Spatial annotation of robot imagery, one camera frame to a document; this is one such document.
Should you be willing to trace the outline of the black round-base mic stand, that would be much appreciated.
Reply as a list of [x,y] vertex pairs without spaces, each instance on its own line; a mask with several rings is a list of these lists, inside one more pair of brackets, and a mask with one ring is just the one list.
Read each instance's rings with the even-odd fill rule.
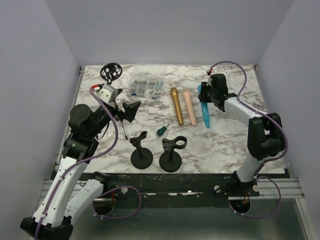
[[174,139],[162,139],[162,146],[164,152],[159,158],[159,165],[162,170],[168,173],[174,173],[182,165],[182,158],[175,150],[183,150],[188,143],[185,136],[177,136]]

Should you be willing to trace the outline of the black tripod mic stand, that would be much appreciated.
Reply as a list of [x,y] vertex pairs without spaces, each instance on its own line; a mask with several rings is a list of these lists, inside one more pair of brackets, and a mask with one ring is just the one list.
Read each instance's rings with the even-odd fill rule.
[[[104,65],[100,70],[100,76],[103,80],[106,81],[107,85],[111,85],[113,81],[117,80],[123,73],[123,69],[118,63],[108,63]],[[125,139],[128,140],[128,136],[125,131],[125,127],[123,122],[121,122],[122,129],[124,132]]]

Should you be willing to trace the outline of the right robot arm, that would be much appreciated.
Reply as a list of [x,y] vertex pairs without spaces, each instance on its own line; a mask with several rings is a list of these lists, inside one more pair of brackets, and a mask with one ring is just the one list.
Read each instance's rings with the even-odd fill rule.
[[241,196],[248,190],[249,182],[263,167],[265,161],[285,150],[286,140],[281,131],[281,118],[276,113],[260,112],[238,99],[227,88],[212,88],[205,82],[198,86],[201,103],[213,103],[219,110],[233,115],[248,127],[247,149],[249,155],[242,166],[235,171],[236,180],[230,183],[230,191]]

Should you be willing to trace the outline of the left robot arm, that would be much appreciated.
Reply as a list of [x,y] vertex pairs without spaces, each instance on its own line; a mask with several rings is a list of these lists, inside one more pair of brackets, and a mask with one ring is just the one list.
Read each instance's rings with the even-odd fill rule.
[[95,155],[99,142],[96,136],[112,123],[115,140],[119,130],[116,119],[132,122],[141,105],[140,101],[123,103],[124,110],[116,104],[116,97],[122,92],[112,86],[94,85],[90,94],[100,107],[92,111],[86,104],[77,104],[70,111],[68,125],[71,133],[63,144],[57,174],[42,204],[31,217],[25,217],[20,228],[36,240],[68,240],[75,221],[97,197],[107,197],[111,185],[106,176],[95,173],[88,183],[72,196],[77,182]]

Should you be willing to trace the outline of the blue microphone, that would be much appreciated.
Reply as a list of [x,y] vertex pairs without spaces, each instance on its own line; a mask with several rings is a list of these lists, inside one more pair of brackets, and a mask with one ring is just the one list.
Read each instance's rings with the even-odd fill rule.
[[209,113],[208,104],[206,102],[200,102],[200,105],[201,105],[201,111],[202,111],[204,125],[206,128],[210,128],[211,121],[210,121],[210,113]]

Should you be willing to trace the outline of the gold microphone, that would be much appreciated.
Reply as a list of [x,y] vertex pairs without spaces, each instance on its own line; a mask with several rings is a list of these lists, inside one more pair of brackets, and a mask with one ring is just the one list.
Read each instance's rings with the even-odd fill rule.
[[180,105],[180,100],[179,100],[179,92],[176,87],[173,87],[170,89],[170,96],[173,101],[175,113],[176,113],[176,118],[178,121],[178,124],[182,126],[184,124],[184,119],[182,115],[182,110],[181,110],[181,105]]

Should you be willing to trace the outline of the pink microphone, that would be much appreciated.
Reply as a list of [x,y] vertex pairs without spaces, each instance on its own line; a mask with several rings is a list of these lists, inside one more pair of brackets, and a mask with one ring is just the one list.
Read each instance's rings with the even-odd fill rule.
[[186,104],[190,123],[193,127],[196,127],[197,126],[197,119],[196,119],[195,111],[193,108],[193,103],[192,103],[192,99],[191,99],[191,92],[187,88],[183,88],[182,95],[183,95],[183,98],[184,98],[184,101]]

